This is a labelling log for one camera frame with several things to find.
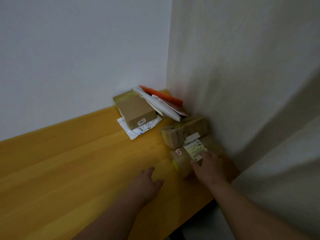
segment wooden table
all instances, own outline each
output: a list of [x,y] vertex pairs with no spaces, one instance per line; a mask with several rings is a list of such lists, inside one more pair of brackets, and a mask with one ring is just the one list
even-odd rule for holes
[[[212,200],[173,170],[159,132],[171,119],[130,140],[119,117],[109,107],[0,142],[0,239],[70,239],[150,166],[164,186],[129,239],[162,240]],[[230,180],[239,174],[226,167]]]

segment cardboard box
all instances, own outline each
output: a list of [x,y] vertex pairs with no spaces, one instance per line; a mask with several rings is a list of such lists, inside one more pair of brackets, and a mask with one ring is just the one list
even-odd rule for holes
[[128,127],[133,130],[147,122],[154,120],[156,111],[148,102],[132,92],[124,93],[113,98],[116,102],[121,116],[126,121]]
[[[214,140],[212,136],[205,135],[198,140],[208,151],[214,152],[219,158],[226,157],[224,148],[218,141]],[[171,150],[169,160],[171,161],[173,168],[182,176],[182,178],[186,178],[193,172],[190,164],[192,157],[183,146],[176,150]]]
[[177,149],[184,145],[188,136],[199,133],[200,137],[208,133],[208,125],[204,117],[186,117],[175,125],[161,129],[164,143],[171,149]]

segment hand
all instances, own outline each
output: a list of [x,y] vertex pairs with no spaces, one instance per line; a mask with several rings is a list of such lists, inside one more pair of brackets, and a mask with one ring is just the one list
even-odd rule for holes
[[210,187],[214,184],[228,183],[224,175],[221,161],[213,152],[201,152],[202,165],[195,160],[191,161],[192,168],[198,180]]
[[128,196],[132,200],[138,201],[141,207],[154,199],[164,183],[164,179],[157,179],[155,182],[152,181],[151,176],[154,169],[154,167],[150,167],[142,170],[127,190]]

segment pile of packages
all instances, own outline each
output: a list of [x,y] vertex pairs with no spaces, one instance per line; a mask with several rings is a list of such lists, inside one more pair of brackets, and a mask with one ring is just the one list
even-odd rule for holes
[[172,150],[170,161],[185,178],[192,172],[191,160],[202,162],[202,151],[224,155],[220,144],[208,134],[204,117],[188,116],[183,112],[183,101],[156,90],[140,86],[113,98],[121,118],[119,124],[131,140],[155,127],[168,116],[177,123],[161,129],[164,143]]

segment person's left arm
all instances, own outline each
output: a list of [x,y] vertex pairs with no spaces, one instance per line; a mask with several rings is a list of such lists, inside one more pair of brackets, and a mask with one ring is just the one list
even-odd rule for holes
[[73,240],[127,239],[139,211],[157,195],[164,183],[163,179],[152,181],[154,169],[141,171],[116,202]]

